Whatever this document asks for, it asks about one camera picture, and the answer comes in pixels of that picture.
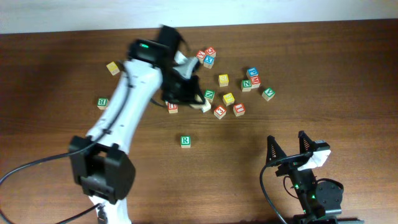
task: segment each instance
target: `white wall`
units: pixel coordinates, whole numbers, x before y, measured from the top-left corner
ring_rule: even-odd
[[[398,17],[398,0],[0,0],[0,33]]]

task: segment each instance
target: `yellow block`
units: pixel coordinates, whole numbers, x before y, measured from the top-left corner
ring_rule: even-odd
[[[218,84],[220,84],[220,86],[228,86],[228,83],[229,83],[228,74],[218,76]]]
[[[229,106],[235,102],[235,98],[232,93],[228,93],[223,96],[223,101],[226,106]]]
[[[108,70],[111,72],[112,75],[116,75],[117,73],[120,72],[120,70],[115,62],[111,62],[111,63],[107,64],[106,67],[108,68]]]

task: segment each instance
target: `wooden toy block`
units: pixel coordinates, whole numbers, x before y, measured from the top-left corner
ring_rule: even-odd
[[[172,103],[167,103],[167,108],[169,109],[169,113],[178,113],[178,106]]]
[[[214,65],[214,58],[210,57],[209,55],[206,55],[204,61],[203,61],[203,66],[206,68],[212,68]]]
[[[216,50],[213,47],[209,47],[205,50],[206,54],[209,55],[210,57],[215,58],[216,57]]]
[[[275,96],[275,91],[271,88],[268,88],[268,89],[264,90],[264,92],[262,92],[261,96],[264,99],[266,99],[267,101],[269,101],[270,99],[272,99],[272,97]]]
[[[210,104],[210,102],[209,102],[208,100],[206,100],[205,105],[202,106],[200,109],[201,109],[201,111],[204,112],[204,113],[206,113],[207,111],[209,111],[209,110],[211,109],[211,104]]]
[[[205,99],[208,100],[210,103],[213,102],[215,95],[216,95],[216,92],[213,91],[213,90],[206,90],[205,91]]]
[[[234,105],[234,114],[235,114],[235,116],[244,115],[245,111],[246,110],[244,109],[243,103]]]
[[[257,69],[255,67],[253,67],[253,68],[248,69],[248,71],[246,72],[246,75],[248,76],[248,78],[251,78],[251,77],[258,76],[259,72],[257,71]]]
[[[99,98],[97,102],[97,107],[100,110],[105,110],[108,107],[109,100],[107,98]]]
[[[220,85],[220,87],[228,86],[228,83],[229,83],[228,74],[218,76],[218,84]]]
[[[251,81],[251,88],[259,88],[261,85],[260,77],[258,76],[251,77],[250,81]]]
[[[218,106],[215,110],[214,110],[214,115],[218,118],[221,119],[226,115],[226,109],[223,108],[222,106]]]
[[[250,91],[251,90],[250,80],[242,80],[241,88],[242,88],[242,91]]]
[[[223,96],[223,101],[225,103],[225,106],[229,106],[235,102],[235,98],[232,93],[228,93]]]
[[[191,136],[181,136],[181,147],[191,147]]]
[[[203,101],[201,100],[201,98],[200,98],[199,95],[195,95],[195,100],[196,100],[197,102],[203,102]],[[201,105],[192,104],[192,105],[190,105],[190,106],[191,106],[193,109],[195,109],[195,110],[199,110],[199,109],[202,108],[202,106],[204,106],[204,104],[201,104]]]
[[[117,73],[120,72],[120,70],[115,62],[111,62],[111,63],[107,64],[106,67],[108,68],[108,70],[111,72],[112,75],[116,75]]]
[[[197,58],[199,59],[200,63],[203,63],[203,60],[206,57],[206,53],[204,51],[199,50],[197,53]]]

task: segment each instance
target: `brown wood surface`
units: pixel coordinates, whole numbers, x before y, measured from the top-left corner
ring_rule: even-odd
[[[236,223],[275,214],[259,185],[266,137],[286,154],[299,151],[297,133],[331,146],[314,173],[345,185],[341,217],[367,223],[398,222],[398,20],[309,22],[181,28],[193,55],[213,46],[213,68],[202,68],[203,89],[233,93],[246,113],[232,106],[218,120],[179,108],[149,105],[134,135],[129,158],[137,169],[128,195],[129,215],[144,223]],[[0,174],[35,159],[67,151],[102,111],[95,101],[111,96],[118,82],[105,65],[125,58],[136,38],[156,29],[103,30],[0,36]],[[263,87],[242,93],[248,67]],[[230,83],[220,88],[217,75]],[[182,149],[181,135],[192,148]],[[302,213],[282,178],[266,171],[265,186],[283,216]],[[0,188],[1,208],[16,223],[55,223],[92,206],[73,183],[69,159],[16,173]],[[95,223],[95,214],[75,223]]]

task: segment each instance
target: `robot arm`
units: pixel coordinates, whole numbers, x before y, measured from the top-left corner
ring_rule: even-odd
[[[363,223],[353,219],[338,220],[342,213],[343,184],[331,179],[316,179],[312,169],[321,167],[330,154],[330,146],[323,140],[312,141],[304,131],[298,133],[300,154],[286,156],[273,136],[267,138],[267,162],[260,173],[261,189],[282,223],[287,223],[271,202],[262,181],[267,167],[278,166],[277,177],[289,176],[297,194],[303,213],[293,217],[294,223]]]
[[[178,51],[180,34],[163,26],[156,41],[137,40],[130,46],[129,60],[111,98],[108,109],[88,131],[86,138],[75,136],[70,152],[96,141],[89,150],[71,156],[75,182],[94,204],[98,223],[130,224],[126,196],[135,178],[128,158],[131,140],[153,94],[161,88],[162,99],[170,103],[202,104],[196,57],[186,58]]]

